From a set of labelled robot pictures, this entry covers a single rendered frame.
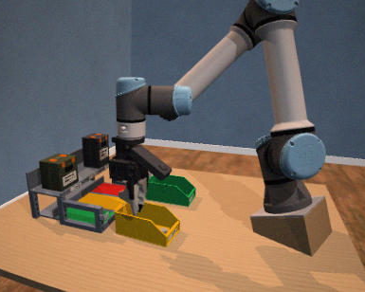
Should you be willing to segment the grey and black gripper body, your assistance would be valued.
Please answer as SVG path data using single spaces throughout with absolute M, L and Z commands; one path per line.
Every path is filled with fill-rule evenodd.
M 127 181 L 128 175 L 134 171 L 134 179 L 137 183 L 140 179 L 144 179 L 148 171 L 134 161 L 129 156 L 129 153 L 132 148 L 144 143 L 145 137 L 140 139 L 121 139 L 116 136 L 112 137 L 112 142 L 116 143 L 116 155 L 109 160 L 109 177 L 120 182 Z

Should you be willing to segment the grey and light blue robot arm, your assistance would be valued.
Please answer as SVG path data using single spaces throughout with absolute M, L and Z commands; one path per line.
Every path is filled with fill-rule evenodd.
M 167 121 L 189 115 L 192 102 L 246 50 L 262 41 L 275 120 L 271 137 L 255 142 L 265 183 L 265 212 L 288 213 L 310 206 L 312 197 L 303 179 L 320 171 L 326 152 L 306 115 L 293 34 L 298 26 L 295 9 L 299 2 L 249 0 L 229 34 L 174 86 L 146 85 L 143 78 L 119 78 L 117 136 L 143 138 L 145 115 L 159 115 Z

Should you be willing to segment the green bin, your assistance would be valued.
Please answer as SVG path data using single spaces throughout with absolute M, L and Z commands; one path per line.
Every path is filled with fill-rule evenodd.
M 162 181 L 151 176 L 146 200 L 188 207 L 195 197 L 194 185 L 184 176 L 168 175 Z

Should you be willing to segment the grey metal shelf rack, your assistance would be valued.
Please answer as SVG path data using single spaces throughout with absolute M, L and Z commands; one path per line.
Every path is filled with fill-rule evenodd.
M 109 163 L 99 169 L 84 167 L 82 148 L 68 155 L 77 156 L 79 182 L 63 192 L 42 189 L 40 167 L 26 173 L 32 218 L 43 216 L 59 220 L 60 225 L 103 233 L 115 221 L 114 212 L 127 203 L 119 198 L 127 181 L 107 183 L 104 175 L 94 181 Z M 37 193 L 57 197 L 57 201 L 40 211 Z

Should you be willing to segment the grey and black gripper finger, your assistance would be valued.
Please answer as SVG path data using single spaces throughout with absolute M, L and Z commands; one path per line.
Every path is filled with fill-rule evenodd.
M 139 210 L 138 208 L 138 185 L 136 185 L 136 181 L 134 179 L 134 171 L 129 175 L 127 182 L 125 184 L 125 190 L 119 192 L 119 198 L 130 204 L 132 213 L 134 216 L 137 215 Z
M 145 201 L 145 197 L 146 197 L 146 192 L 148 189 L 148 182 L 149 182 L 149 172 L 147 172 L 146 176 L 144 177 L 144 179 L 141 179 L 138 181 L 138 183 L 136 185 L 138 185 L 138 206 L 139 206 L 139 210 L 138 212 L 142 211 L 142 208 L 144 206 L 144 201 Z

